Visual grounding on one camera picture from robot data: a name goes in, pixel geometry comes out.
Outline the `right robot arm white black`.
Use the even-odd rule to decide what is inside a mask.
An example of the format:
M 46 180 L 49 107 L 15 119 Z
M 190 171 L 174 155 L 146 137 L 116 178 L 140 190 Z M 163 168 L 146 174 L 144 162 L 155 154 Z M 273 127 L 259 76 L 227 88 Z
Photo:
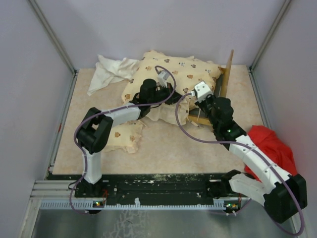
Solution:
M 307 187 L 300 175 L 292 175 L 273 162 L 233 120 L 231 101 L 211 94 L 199 97 L 196 105 L 207 115 L 217 141 L 239 157 L 256 175 L 252 179 L 240 172 L 230 172 L 221 184 L 227 196 L 241 193 L 262 205 L 268 215 L 281 224 L 302 214 L 307 206 Z

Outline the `small cream print pillow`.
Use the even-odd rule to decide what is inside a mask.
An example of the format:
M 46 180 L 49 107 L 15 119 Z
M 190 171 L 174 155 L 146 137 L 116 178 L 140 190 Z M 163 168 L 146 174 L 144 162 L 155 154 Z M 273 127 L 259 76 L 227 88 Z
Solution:
M 122 149 L 129 154 L 136 153 L 144 126 L 144 123 L 141 121 L 134 120 L 113 127 L 104 151 L 109 152 Z

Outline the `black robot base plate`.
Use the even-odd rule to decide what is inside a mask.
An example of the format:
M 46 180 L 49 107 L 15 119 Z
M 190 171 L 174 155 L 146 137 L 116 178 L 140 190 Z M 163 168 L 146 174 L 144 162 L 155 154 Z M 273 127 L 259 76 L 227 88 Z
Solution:
M 107 205 L 213 205 L 216 199 L 243 195 L 229 190 L 223 173 L 103 175 L 95 185 L 81 181 L 76 198 L 101 198 Z

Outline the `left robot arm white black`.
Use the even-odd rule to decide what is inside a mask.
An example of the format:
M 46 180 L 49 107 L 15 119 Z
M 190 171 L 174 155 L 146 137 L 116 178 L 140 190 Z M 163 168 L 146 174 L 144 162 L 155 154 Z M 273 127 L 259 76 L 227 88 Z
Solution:
M 90 108 L 81 124 L 74 132 L 74 142 L 83 153 L 83 180 L 87 182 L 85 190 L 91 196 L 99 196 L 103 191 L 101 151 L 110 137 L 111 129 L 117 125 L 144 118 L 151 109 L 162 103 L 177 103 L 181 95 L 175 91 L 171 83 L 157 86 L 153 79 L 146 79 L 140 91 L 125 106 L 101 111 Z

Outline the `wooden pet bed frame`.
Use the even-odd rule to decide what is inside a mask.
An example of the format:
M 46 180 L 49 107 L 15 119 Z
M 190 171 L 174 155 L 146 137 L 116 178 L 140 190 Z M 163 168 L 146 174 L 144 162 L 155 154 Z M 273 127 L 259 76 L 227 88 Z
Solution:
M 234 55 L 234 50 L 232 49 L 230 52 L 228 61 L 226 63 L 226 67 L 220 68 L 220 71 L 222 72 L 222 74 L 215 81 L 216 85 L 215 85 L 214 94 L 217 97 L 226 97 L 229 77 L 230 77 L 230 73 L 231 73 L 233 55 Z M 202 124 L 202 125 L 211 126 L 211 123 L 209 122 L 207 116 L 203 115 L 203 113 L 201 113 L 199 111 L 199 109 L 194 109 L 194 110 L 191 110 L 189 112 L 188 121 L 193 123 L 193 124 L 197 124 L 197 125 Z

